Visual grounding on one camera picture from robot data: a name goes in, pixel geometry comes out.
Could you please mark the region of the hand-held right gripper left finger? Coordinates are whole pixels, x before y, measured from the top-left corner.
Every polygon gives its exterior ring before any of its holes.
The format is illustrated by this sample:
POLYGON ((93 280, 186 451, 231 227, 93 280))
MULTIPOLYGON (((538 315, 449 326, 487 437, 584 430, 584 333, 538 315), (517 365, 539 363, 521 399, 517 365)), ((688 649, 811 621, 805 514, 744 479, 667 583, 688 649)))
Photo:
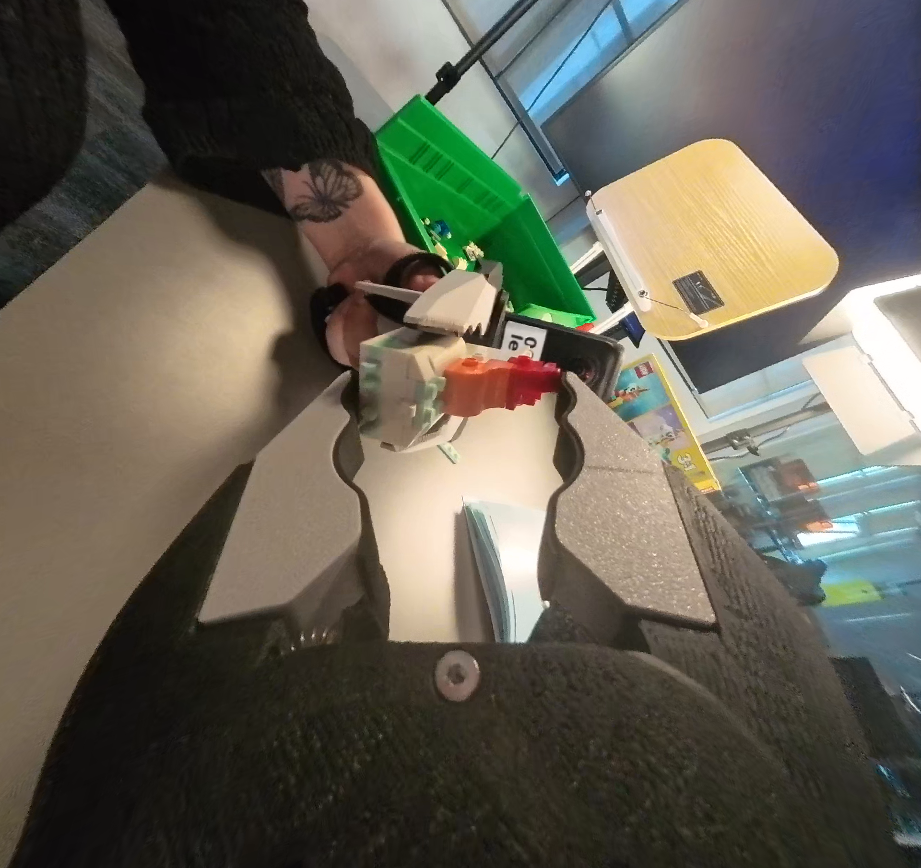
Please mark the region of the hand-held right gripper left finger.
POLYGON ((385 641, 390 588, 365 494, 357 378, 339 377, 256 455, 198 613, 295 639, 385 641))

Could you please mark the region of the multicoloured lego assembly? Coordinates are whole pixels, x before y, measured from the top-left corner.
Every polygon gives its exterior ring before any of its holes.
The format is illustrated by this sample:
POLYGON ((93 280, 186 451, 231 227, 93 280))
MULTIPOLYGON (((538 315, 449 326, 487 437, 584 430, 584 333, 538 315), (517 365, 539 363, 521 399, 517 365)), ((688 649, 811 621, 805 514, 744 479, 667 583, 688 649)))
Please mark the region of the multicoloured lego assembly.
POLYGON ((356 422, 392 452, 441 447, 468 419, 559 392, 562 376, 527 355, 493 357, 459 336, 400 328, 360 346, 356 422))

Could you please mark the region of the black tripod pole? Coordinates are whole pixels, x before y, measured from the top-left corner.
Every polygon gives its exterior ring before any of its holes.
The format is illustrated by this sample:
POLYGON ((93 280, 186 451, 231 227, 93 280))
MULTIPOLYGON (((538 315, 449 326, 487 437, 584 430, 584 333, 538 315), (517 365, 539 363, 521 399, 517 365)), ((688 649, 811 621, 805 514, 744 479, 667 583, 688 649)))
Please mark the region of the black tripod pole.
POLYGON ((438 104, 460 83, 474 66, 483 62, 488 53, 499 43, 541 0, 516 0, 470 45, 467 52, 456 62, 447 61, 436 72, 436 82, 426 93, 425 99, 438 104))

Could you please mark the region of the pile of small lego bricks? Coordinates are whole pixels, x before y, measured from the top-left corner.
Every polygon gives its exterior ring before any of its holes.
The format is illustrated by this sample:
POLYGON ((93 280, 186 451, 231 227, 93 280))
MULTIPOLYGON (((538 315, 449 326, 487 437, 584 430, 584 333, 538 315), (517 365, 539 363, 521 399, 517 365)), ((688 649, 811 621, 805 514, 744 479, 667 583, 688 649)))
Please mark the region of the pile of small lego bricks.
POLYGON ((494 258, 485 252, 456 219, 423 217, 421 224, 428 250, 450 268, 481 272, 494 263, 494 258))

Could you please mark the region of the large dark display screen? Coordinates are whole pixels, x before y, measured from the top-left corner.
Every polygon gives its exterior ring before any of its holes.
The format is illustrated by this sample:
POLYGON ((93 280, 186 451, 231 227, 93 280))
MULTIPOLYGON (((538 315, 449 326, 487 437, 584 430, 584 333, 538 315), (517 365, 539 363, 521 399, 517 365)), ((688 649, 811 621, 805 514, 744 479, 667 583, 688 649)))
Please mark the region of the large dark display screen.
POLYGON ((729 139, 835 249, 822 294, 673 344, 699 392, 799 353, 852 289, 919 272, 919 22, 920 0, 684 0, 551 118, 581 191, 729 139))

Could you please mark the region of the green plastic bin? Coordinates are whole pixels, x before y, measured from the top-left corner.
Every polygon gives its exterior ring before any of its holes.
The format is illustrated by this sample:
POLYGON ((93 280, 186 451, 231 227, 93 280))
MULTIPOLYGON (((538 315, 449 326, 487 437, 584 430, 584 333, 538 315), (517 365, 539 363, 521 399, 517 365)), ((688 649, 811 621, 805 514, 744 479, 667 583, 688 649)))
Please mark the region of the green plastic bin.
POLYGON ((514 312, 579 328, 595 321, 541 213, 520 185, 425 98, 375 134, 379 181, 409 243, 469 263, 473 244, 503 266, 514 312))

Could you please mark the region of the colourful lego set box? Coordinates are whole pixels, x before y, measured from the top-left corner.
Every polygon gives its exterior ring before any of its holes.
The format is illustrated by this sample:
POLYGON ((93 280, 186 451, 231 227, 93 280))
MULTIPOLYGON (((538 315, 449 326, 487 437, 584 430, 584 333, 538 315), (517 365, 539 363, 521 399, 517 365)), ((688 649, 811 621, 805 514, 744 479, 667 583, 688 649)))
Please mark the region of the colourful lego set box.
POLYGON ((608 406, 700 492, 720 492, 720 482, 653 356, 620 370, 608 406))

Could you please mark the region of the open instruction booklet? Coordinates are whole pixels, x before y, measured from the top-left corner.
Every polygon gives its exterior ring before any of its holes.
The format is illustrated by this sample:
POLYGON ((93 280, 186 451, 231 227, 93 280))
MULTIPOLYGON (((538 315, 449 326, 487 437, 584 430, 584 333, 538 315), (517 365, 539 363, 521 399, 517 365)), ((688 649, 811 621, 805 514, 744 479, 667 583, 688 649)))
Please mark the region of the open instruction booklet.
POLYGON ((538 582, 546 512, 479 500, 463 512, 494 639, 525 643, 548 605, 538 582))

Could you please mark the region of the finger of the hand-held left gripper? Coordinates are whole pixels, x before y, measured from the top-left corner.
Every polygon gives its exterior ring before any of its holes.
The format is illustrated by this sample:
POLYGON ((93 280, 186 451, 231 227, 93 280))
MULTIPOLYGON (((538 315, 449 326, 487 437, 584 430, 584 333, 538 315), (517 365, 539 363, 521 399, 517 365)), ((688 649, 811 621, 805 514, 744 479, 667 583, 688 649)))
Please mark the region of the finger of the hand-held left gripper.
POLYGON ((421 293, 402 322, 428 333, 466 337, 486 334, 501 303, 504 269, 484 261, 482 272, 453 270, 421 293))
POLYGON ((378 315, 392 322, 404 322, 405 315, 422 292, 401 286, 358 281, 354 289, 361 293, 378 315))

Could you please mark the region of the wooden top side table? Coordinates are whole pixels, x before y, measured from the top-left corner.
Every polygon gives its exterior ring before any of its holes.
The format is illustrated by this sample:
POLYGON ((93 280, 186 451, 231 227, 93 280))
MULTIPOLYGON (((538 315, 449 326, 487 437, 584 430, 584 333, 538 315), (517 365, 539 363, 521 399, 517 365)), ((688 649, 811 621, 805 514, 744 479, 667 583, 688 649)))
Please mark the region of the wooden top side table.
POLYGON ((667 342, 817 296, 834 248, 734 143, 706 139, 587 194, 586 211, 644 331, 667 342))

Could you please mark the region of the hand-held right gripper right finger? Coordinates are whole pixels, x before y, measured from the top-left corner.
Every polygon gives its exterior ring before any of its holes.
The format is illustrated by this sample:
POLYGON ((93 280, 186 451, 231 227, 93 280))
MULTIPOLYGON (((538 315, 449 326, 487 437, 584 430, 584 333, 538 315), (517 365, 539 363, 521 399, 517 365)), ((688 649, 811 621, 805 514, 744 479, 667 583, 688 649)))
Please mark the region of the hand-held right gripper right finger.
POLYGON ((716 630, 717 613, 668 471, 580 378, 556 396, 551 494, 538 587, 587 630, 628 620, 716 630))

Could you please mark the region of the person's left hand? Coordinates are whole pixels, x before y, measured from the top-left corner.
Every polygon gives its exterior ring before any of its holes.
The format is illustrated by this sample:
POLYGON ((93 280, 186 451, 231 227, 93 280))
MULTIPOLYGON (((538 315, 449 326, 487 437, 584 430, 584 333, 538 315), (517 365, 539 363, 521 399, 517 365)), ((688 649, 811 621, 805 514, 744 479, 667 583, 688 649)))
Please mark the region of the person's left hand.
POLYGON ((359 282, 389 284, 423 292, 443 277, 436 258, 402 241, 374 241, 347 254, 325 286, 311 295, 309 325, 331 360, 356 368, 363 342, 381 334, 384 316, 357 288, 359 282))

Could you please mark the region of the person's left forearm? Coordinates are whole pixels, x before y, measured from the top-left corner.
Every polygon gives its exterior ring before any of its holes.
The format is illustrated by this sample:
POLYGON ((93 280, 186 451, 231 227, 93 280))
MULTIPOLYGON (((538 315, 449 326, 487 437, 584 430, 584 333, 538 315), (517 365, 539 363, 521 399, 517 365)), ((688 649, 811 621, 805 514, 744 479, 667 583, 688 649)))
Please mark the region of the person's left forearm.
POLYGON ((378 154, 302 0, 106 0, 144 119, 199 189, 293 219, 330 272, 402 241, 378 154))

